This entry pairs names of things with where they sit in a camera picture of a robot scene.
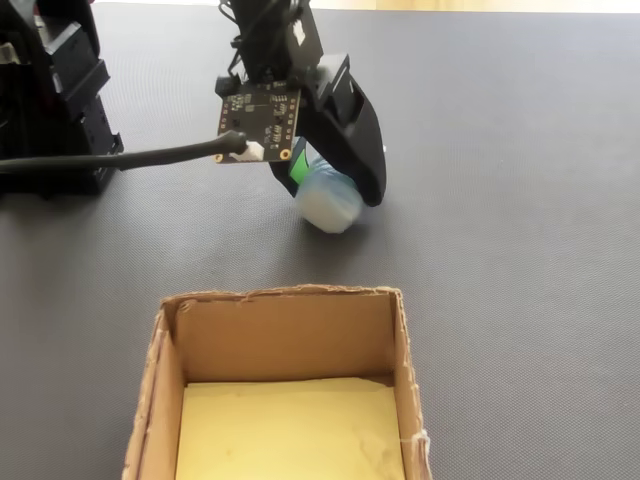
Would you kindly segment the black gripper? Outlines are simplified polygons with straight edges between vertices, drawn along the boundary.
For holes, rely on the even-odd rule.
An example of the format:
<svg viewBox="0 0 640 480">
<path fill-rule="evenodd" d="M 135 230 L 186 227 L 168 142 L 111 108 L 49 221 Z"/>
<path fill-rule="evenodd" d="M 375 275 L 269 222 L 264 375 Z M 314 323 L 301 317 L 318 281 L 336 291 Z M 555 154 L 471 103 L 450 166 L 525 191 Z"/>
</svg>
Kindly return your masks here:
<svg viewBox="0 0 640 480">
<path fill-rule="evenodd" d="M 349 73 L 349 55 L 324 52 L 311 7 L 290 6 L 288 14 L 289 80 L 308 92 L 313 105 L 301 110 L 301 136 L 375 207 L 385 195 L 387 170 L 373 105 Z M 288 160 L 270 163 L 292 197 L 310 170 L 304 138 L 295 140 Z"/>
</svg>

